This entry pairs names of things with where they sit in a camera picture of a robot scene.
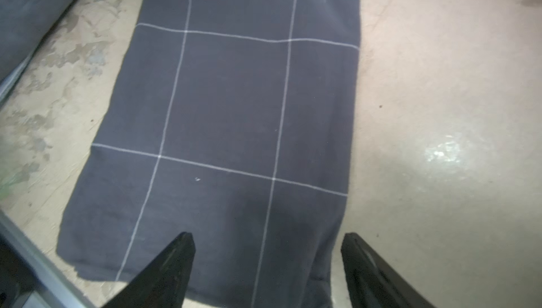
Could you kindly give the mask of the dark grid pillowcase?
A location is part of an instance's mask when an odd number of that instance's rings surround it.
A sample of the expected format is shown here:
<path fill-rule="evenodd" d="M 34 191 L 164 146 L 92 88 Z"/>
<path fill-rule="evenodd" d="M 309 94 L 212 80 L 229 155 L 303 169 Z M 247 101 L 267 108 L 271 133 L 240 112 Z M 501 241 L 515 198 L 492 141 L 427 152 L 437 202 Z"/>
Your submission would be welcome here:
<path fill-rule="evenodd" d="M 360 0 L 143 0 L 57 254 L 130 281 L 179 233 L 190 299 L 331 307 Z"/>

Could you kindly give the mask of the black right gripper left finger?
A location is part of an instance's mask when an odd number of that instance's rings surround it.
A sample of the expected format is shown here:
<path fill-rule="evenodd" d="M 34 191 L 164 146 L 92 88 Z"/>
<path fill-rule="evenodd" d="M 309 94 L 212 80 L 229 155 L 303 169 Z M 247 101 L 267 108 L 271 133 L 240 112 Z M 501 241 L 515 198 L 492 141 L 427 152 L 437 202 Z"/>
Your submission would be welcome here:
<path fill-rule="evenodd" d="M 179 234 L 104 308 L 181 307 L 195 254 L 192 234 Z"/>

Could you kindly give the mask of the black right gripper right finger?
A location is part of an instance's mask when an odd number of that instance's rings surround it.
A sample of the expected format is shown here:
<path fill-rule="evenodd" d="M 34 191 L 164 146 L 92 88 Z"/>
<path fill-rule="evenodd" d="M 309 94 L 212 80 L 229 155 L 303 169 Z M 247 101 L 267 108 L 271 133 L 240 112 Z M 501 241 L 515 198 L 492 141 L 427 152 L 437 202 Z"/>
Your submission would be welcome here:
<path fill-rule="evenodd" d="M 351 306 L 434 308 L 356 233 L 347 233 L 341 245 Z"/>

